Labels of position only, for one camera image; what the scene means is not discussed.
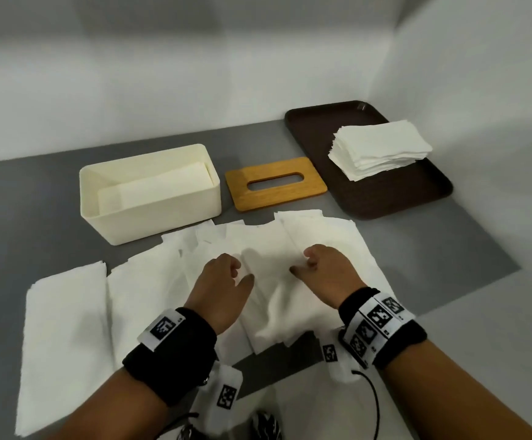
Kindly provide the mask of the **person's right hand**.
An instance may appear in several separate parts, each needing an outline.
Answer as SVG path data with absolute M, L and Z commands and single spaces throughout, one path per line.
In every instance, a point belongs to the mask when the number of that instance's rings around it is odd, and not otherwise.
M 314 244 L 304 250 L 304 256 L 303 265 L 316 265 L 316 273 L 310 279 L 299 280 L 333 309 L 338 310 L 350 295 L 367 287 L 351 261 L 334 247 Z

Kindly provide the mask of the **person's left hand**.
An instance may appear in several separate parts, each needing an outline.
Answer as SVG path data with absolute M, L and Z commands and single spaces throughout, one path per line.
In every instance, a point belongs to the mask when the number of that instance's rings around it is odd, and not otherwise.
M 222 253 L 204 266 L 184 305 L 202 317 L 217 335 L 228 330 L 240 317 L 248 299 L 238 299 L 234 287 L 241 262 Z

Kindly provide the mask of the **white tissue sheet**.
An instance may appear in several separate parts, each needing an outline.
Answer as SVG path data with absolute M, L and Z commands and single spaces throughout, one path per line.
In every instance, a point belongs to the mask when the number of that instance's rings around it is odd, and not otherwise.
M 275 344 L 293 344 L 305 332 L 325 332 L 342 325 L 337 311 L 322 303 L 291 272 L 305 257 L 293 245 L 245 248 L 243 264 L 254 276 L 254 287 L 241 323 L 256 354 Z

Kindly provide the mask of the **person's right forearm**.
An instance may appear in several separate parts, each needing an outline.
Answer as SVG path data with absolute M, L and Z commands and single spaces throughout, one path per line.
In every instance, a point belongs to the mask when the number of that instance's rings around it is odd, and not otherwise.
M 381 371 L 423 440 L 532 440 L 532 426 L 430 340 Z

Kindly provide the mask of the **person's left forearm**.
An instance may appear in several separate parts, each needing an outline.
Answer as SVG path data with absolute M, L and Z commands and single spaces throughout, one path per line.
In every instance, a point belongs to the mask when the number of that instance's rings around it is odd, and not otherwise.
M 164 400 L 125 368 L 111 375 L 49 440 L 155 440 L 169 423 L 174 393 Z

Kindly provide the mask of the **wooden slotted box lid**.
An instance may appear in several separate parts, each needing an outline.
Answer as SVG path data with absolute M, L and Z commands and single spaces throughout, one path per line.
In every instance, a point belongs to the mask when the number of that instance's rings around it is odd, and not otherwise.
M 249 187 L 251 184 L 293 175 L 302 179 L 258 191 Z M 230 170 L 225 173 L 225 178 L 234 206 L 239 212 L 287 204 L 320 196 L 328 191 L 327 185 L 306 156 Z

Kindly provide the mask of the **black left wristband with marker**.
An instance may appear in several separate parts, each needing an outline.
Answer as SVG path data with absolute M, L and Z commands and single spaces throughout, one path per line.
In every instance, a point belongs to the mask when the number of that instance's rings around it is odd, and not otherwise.
M 123 359 L 123 368 L 168 407 L 201 386 L 216 361 L 216 332 L 185 307 L 163 311 L 137 340 Z

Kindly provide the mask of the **black right wristband with markers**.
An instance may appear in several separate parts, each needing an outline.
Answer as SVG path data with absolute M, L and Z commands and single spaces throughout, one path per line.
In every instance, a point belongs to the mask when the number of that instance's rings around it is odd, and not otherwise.
M 376 288 L 357 289 L 338 313 L 344 323 L 339 341 L 364 370 L 382 370 L 406 348 L 428 339 L 402 303 Z

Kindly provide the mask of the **cream plastic tissue box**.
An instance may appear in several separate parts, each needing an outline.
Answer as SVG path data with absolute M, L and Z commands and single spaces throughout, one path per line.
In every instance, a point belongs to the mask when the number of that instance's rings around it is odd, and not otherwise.
M 220 179 L 203 144 L 87 165 L 81 216 L 117 246 L 221 214 Z

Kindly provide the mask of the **dark brown tray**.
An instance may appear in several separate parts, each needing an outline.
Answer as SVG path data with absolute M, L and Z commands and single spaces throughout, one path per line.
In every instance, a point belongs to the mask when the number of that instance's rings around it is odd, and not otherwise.
M 452 182 L 427 158 L 353 182 L 328 157 L 334 133 L 344 125 L 388 120 L 371 104 L 346 101 L 289 110 L 285 125 L 311 160 L 338 205 L 363 220 L 405 211 L 452 195 Z

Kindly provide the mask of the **stack of white tissues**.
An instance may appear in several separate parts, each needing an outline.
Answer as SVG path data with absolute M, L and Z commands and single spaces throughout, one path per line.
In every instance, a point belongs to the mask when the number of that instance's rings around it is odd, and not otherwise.
M 352 182 L 404 168 L 432 153 L 432 146 L 408 120 L 342 126 L 334 133 L 328 158 Z

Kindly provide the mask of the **black and white shoe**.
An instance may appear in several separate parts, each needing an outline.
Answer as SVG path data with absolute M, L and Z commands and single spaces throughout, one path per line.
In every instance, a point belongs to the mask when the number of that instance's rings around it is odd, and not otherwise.
M 284 440 L 282 428 L 271 412 L 259 409 L 251 418 L 250 440 Z

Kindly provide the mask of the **spread of white tissues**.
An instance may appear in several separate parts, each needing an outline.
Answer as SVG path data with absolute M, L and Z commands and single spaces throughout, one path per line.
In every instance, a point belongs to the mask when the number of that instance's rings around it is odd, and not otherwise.
M 282 211 L 263 225 L 211 219 L 162 235 L 162 242 L 107 274 L 103 261 L 40 279 L 26 295 L 15 434 L 27 437 L 78 408 L 121 366 L 138 336 L 165 309 L 186 300 L 205 262 L 245 248 L 313 244 L 342 251 L 365 282 L 395 296 L 354 221 L 320 209 Z M 240 276 L 246 266 L 242 262 Z M 216 343 L 234 366 L 256 354 L 241 318 Z

